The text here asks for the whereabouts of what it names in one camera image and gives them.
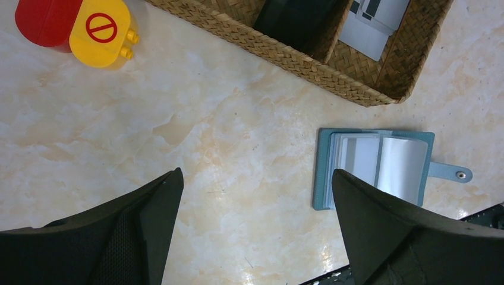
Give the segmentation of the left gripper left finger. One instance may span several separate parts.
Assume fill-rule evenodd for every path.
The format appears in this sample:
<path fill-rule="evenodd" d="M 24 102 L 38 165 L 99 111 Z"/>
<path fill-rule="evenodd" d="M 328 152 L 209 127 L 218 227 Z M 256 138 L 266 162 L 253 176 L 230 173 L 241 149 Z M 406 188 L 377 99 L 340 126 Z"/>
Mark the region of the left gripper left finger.
<path fill-rule="evenodd" d="M 177 168 L 82 213 L 1 232 L 1 283 L 160 284 L 183 189 Z"/>

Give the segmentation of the grey striped card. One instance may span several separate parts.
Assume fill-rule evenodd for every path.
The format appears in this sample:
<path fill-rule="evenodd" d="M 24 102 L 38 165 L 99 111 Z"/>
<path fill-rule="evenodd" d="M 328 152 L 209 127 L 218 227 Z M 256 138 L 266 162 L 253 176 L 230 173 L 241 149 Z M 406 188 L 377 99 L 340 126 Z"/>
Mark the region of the grey striped card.
<path fill-rule="evenodd" d="M 341 134 L 338 137 L 336 168 L 375 186 L 379 151 L 379 134 Z"/>

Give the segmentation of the blue card holder wallet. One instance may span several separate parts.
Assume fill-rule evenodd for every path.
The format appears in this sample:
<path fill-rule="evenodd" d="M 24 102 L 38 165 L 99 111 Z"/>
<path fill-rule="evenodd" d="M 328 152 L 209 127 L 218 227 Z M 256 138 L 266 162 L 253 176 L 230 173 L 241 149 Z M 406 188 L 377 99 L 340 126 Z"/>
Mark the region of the blue card holder wallet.
<path fill-rule="evenodd" d="M 431 160 L 435 134 L 385 129 L 321 128 L 318 132 L 312 208 L 334 210 L 332 175 L 341 134 L 379 134 L 377 189 L 421 206 L 428 177 L 468 183 L 473 172 L 462 166 Z"/>

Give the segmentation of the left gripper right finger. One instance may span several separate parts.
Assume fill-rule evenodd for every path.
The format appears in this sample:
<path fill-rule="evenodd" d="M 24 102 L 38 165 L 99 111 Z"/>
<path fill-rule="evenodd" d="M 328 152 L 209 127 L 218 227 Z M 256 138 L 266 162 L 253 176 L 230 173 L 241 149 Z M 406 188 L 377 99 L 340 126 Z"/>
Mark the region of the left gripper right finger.
<path fill-rule="evenodd" d="M 342 169 L 332 190 L 356 284 L 503 283 L 503 205 L 455 220 Z"/>

